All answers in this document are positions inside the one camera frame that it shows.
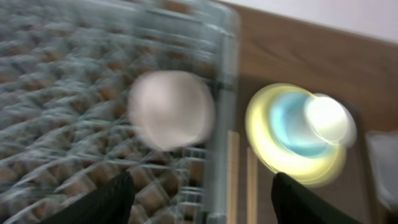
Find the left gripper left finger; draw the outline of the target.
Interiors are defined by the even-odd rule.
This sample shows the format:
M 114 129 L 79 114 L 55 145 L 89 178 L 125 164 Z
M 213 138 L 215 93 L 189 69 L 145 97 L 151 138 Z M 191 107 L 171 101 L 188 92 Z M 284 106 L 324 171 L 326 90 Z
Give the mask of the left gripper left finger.
M 39 224 L 127 224 L 134 199 L 133 178 L 122 172 Z

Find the yellow-green plate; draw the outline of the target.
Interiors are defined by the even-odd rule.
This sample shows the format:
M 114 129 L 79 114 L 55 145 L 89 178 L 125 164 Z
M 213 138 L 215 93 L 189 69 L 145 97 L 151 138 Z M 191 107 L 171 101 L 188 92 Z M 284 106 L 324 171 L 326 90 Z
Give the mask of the yellow-green plate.
M 307 158 L 286 151 L 274 138 L 269 121 L 271 103 L 277 95 L 295 91 L 313 95 L 299 86 L 276 83 L 261 88 L 250 99 L 245 115 L 245 130 L 256 156 L 273 173 L 283 172 L 299 183 L 318 187 L 334 180 L 343 169 L 348 147 L 332 144 L 333 152 Z

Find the white cup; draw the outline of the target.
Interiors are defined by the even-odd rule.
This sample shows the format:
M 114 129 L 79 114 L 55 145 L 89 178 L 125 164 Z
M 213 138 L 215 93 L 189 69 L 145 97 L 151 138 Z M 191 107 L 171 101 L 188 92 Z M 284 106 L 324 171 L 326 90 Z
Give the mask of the white cup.
M 350 147 L 357 130 L 351 113 L 336 99 L 321 93 L 313 94 L 303 106 L 303 116 L 310 130 L 328 144 Z

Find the white bowl with rice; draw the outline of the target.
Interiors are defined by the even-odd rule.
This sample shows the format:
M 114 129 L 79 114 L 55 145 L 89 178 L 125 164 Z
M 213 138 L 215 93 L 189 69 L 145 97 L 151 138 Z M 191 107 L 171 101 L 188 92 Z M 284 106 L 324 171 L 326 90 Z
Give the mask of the white bowl with rice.
M 140 140 L 158 151 L 205 142 L 215 125 L 215 103 L 205 82 L 178 70 L 146 72 L 132 84 L 127 115 Z

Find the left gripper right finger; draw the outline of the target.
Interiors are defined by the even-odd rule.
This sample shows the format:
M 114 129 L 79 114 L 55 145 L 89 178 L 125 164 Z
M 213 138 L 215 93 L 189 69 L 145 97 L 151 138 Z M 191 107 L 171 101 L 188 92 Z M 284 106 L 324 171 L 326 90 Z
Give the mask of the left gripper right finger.
M 364 196 L 344 178 L 308 188 L 285 173 L 273 178 L 271 199 L 278 223 L 362 223 Z

